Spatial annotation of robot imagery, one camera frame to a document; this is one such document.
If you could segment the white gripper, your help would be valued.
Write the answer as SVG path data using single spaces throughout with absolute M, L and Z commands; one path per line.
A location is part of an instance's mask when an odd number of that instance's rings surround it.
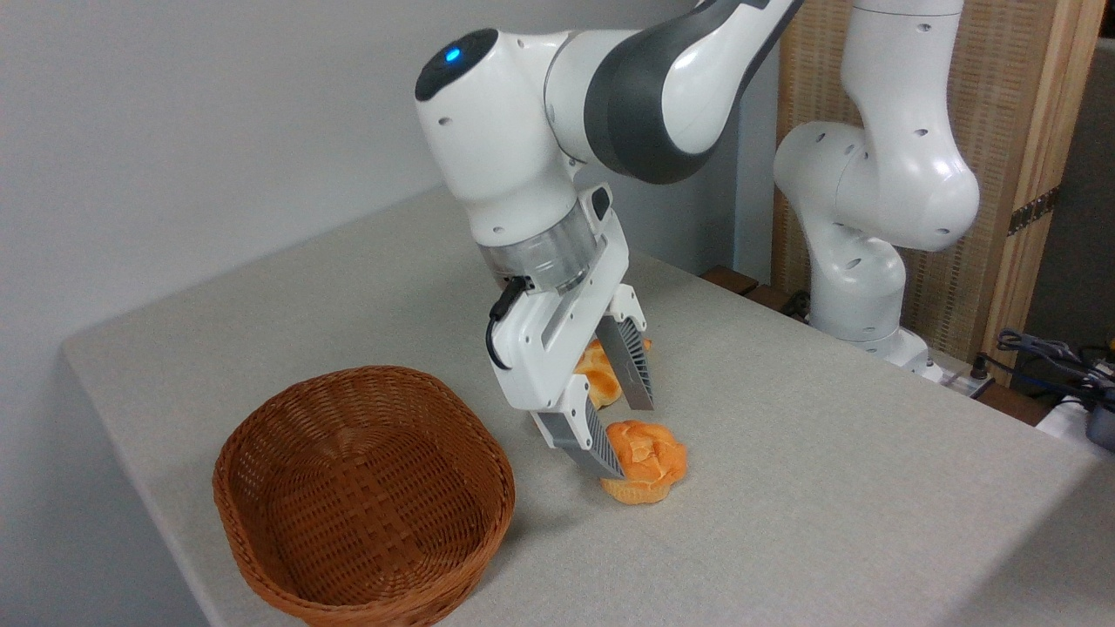
M 634 289 L 620 283 L 629 247 L 613 203 L 611 189 L 598 184 L 582 191 L 556 225 L 497 250 L 502 278 L 525 278 L 527 288 L 489 338 L 506 401 L 516 409 L 541 409 L 530 416 L 547 446 L 597 478 L 624 480 L 588 377 L 572 376 L 597 332 L 630 408 L 655 409 L 644 310 Z

